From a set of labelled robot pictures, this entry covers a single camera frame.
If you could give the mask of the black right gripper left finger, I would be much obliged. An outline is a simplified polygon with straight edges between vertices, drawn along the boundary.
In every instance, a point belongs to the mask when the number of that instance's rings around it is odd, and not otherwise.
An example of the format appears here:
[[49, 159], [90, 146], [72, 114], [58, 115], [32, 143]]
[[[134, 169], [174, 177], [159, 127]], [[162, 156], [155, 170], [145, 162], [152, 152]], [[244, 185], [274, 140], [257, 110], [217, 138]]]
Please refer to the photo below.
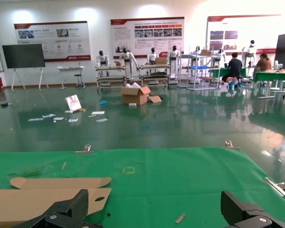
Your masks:
[[15, 225], [16, 228], [102, 228], [99, 223], [85, 222], [89, 193], [81, 189], [73, 198], [52, 204], [43, 214]]

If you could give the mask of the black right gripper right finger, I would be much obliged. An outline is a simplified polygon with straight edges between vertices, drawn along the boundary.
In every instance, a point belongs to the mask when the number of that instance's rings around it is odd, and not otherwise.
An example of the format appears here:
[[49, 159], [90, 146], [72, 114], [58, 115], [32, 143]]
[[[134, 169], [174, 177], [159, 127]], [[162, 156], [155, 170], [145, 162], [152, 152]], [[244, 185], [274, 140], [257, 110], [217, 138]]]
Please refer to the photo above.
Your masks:
[[237, 199], [230, 191], [222, 191], [220, 211], [229, 228], [285, 228], [259, 205]]

